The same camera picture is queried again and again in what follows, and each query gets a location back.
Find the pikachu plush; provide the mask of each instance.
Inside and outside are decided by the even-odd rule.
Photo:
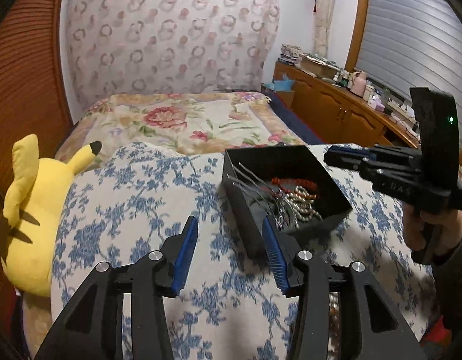
[[[100,150],[101,142],[93,142],[63,163],[39,158],[34,134],[14,144],[14,181],[4,198],[0,254],[4,273],[16,288],[50,296],[54,243],[66,195],[74,176]]]

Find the patterned curtain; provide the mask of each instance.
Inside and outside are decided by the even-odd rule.
[[[70,72],[83,110],[114,93],[256,89],[278,0],[69,0]]]

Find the human hand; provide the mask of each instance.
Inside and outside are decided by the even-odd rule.
[[[438,215],[421,211],[419,215],[416,215],[412,205],[403,203],[403,238],[408,248],[420,251],[426,246],[426,241],[422,236],[425,222],[432,225],[443,225],[441,238],[434,248],[436,256],[446,254],[461,242],[462,211],[446,210]]]

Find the pink flower pattern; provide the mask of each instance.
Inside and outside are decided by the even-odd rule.
[[[283,138],[288,135],[287,132],[285,132],[285,130],[281,130],[280,132],[275,132],[273,135],[271,135],[269,138],[268,138],[268,141],[272,142],[272,141],[275,141],[275,142],[282,142],[283,141]]]
[[[186,128],[186,112],[179,107],[158,107],[143,117],[144,123],[160,128]]]
[[[229,117],[234,120],[251,120],[249,113],[241,111],[231,111]]]
[[[193,131],[193,134],[190,136],[192,139],[200,139],[203,140],[204,142],[208,142],[208,134],[202,131],[195,130]]]

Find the floral quilt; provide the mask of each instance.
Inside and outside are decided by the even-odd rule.
[[[168,117],[149,118],[171,123]],[[173,120],[180,124],[187,117]],[[327,148],[309,147],[321,163]],[[194,215],[199,237],[186,286],[180,297],[164,299],[175,359],[284,360],[297,299],[282,297],[268,267],[246,257],[220,184],[222,167],[222,153],[184,156],[135,142],[120,147],[101,168],[78,175],[58,228],[53,319],[98,262],[134,263],[181,232]],[[401,203],[374,192],[353,172],[325,167],[353,211],[330,240],[316,241],[311,251],[343,266],[364,262],[421,339],[437,318],[433,280],[430,268],[415,264],[404,244]],[[123,316],[125,359],[132,357],[129,300]]]
[[[303,144],[268,102],[259,92],[113,95],[88,110],[55,158],[66,162],[95,140],[103,147],[92,167],[134,141],[184,155],[277,142]]]

